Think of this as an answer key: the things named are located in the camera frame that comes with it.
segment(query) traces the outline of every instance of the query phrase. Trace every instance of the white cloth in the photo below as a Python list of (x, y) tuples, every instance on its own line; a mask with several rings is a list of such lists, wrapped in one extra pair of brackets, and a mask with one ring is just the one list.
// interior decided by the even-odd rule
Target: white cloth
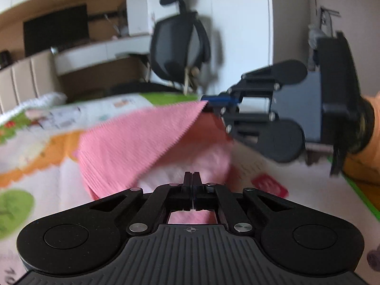
[(0, 125), (7, 123), (14, 116), (17, 116), (20, 112), (30, 108), (48, 108), (53, 106), (60, 106), (66, 103), (67, 96), (63, 93), (51, 92), (47, 93), (39, 98), (34, 98), (22, 102), (14, 109), (5, 112), (0, 115)]

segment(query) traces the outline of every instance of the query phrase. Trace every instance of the green border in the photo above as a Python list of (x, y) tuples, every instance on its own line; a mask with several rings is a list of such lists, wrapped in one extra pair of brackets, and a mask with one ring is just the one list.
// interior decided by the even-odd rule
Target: green border
[(380, 211), (371, 203), (371, 201), (367, 198), (367, 196), (362, 192), (362, 190), (353, 182), (351, 179), (345, 177), (347, 183), (353, 188), (356, 194), (360, 197), (360, 199), (364, 202), (364, 204), (368, 207), (368, 209), (373, 213), (373, 215), (380, 221)]
[(140, 93), (140, 95), (151, 102), (154, 106), (197, 101), (199, 99), (199, 96), (194, 94), (183, 95), (179, 93)]

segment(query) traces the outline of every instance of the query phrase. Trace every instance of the red label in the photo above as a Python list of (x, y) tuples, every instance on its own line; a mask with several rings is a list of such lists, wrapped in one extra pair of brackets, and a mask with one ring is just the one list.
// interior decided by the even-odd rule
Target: red label
[(289, 192), (280, 183), (278, 183), (271, 176), (264, 174), (256, 179), (251, 180), (251, 183), (260, 191), (267, 192), (277, 197), (285, 198), (289, 195)]

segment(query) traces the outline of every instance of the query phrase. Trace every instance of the black television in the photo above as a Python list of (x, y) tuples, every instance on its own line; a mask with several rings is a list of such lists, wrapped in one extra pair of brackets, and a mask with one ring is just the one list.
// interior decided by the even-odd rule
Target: black television
[(87, 5), (80, 5), (24, 22), (25, 56), (51, 47), (72, 47), (89, 40)]

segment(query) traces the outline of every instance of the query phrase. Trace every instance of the green circle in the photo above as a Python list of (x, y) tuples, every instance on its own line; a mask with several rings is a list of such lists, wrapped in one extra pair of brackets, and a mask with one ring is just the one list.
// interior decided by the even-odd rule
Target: green circle
[(29, 217), (34, 197), (24, 190), (0, 193), (0, 240), (14, 233)]

